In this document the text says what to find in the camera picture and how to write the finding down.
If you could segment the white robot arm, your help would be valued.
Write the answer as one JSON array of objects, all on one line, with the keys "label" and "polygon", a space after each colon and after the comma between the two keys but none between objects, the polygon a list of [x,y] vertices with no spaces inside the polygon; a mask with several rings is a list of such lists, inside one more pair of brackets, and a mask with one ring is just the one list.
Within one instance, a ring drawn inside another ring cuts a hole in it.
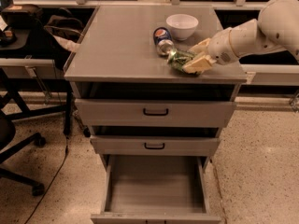
[{"label": "white robot arm", "polygon": [[182,65],[187,74],[226,65],[249,55],[287,50],[299,60],[299,1],[269,0],[258,19],[226,28],[190,48],[194,57]]}]

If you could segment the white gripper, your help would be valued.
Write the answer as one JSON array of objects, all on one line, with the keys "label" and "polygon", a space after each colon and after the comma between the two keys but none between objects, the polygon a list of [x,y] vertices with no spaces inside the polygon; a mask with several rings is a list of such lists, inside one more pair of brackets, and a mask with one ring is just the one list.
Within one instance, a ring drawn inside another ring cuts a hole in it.
[{"label": "white gripper", "polygon": [[238,61],[235,35],[235,29],[229,27],[216,33],[211,39],[206,38],[192,46],[188,52],[194,54],[208,52],[213,59],[209,55],[197,55],[182,66],[183,71],[187,74],[202,73],[209,70],[216,61],[222,65]]}]

